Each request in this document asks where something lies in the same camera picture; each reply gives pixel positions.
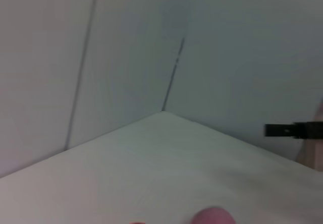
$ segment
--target black object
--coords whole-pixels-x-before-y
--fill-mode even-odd
[[[323,122],[300,122],[290,125],[265,125],[266,137],[294,137],[298,139],[323,139]]]

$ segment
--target white wall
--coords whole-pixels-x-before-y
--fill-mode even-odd
[[[161,111],[189,0],[98,0],[70,147]]]
[[[63,150],[91,0],[0,0],[0,176]]]
[[[294,158],[265,123],[310,121],[323,96],[323,0],[195,0],[167,111]]]

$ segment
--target wall seam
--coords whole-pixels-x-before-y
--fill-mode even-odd
[[[73,128],[75,112],[76,112],[76,106],[77,106],[77,102],[78,102],[79,94],[80,94],[80,89],[81,89],[84,65],[85,65],[85,60],[86,60],[86,56],[87,56],[90,35],[92,32],[92,25],[93,25],[93,20],[94,20],[94,15],[95,15],[96,4],[97,4],[97,0],[92,0],[91,6],[90,6],[89,20],[87,23],[85,37],[84,37],[81,63],[80,63],[80,67],[78,70],[76,89],[75,89],[75,93],[74,93],[73,105],[72,105],[71,115],[70,115],[69,124],[68,124],[68,131],[67,131],[67,135],[66,135],[64,151],[68,150],[69,146],[70,146],[70,141],[71,141],[71,136],[72,136],[72,128]]]
[[[180,49],[178,50],[177,58],[176,58],[176,61],[175,61],[174,67],[173,67],[172,76],[171,76],[171,79],[170,79],[170,82],[169,82],[169,85],[168,85],[168,89],[167,89],[167,93],[166,93],[166,96],[165,96],[165,99],[164,99],[163,107],[161,109],[162,111],[165,111],[166,110],[167,101],[168,101],[169,94],[170,94],[171,89],[172,89],[172,86],[173,86],[173,82],[174,82],[174,78],[175,78],[175,75],[176,75],[177,66],[178,66],[178,63],[180,61],[180,58],[181,58],[181,54],[182,54],[184,45],[185,45],[185,36],[182,38],[181,45],[180,45]]]

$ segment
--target white table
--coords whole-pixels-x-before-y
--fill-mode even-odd
[[[3,224],[323,223],[323,175],[159,113],[0,180]]]

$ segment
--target white surface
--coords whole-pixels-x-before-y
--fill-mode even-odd
[[[323,0],[195,0],[167,111],[287,158],[265,123],[310,121],[323,97]]]
[[[0,0],[0,176],[64,148],[91,0]]]
[[[321,224],[323,176],[160,113],[0,180],[0,222],[185,224],[202,208],[238,224]]]
[[[98,0],[71,147],[162,109],[189,0]]]

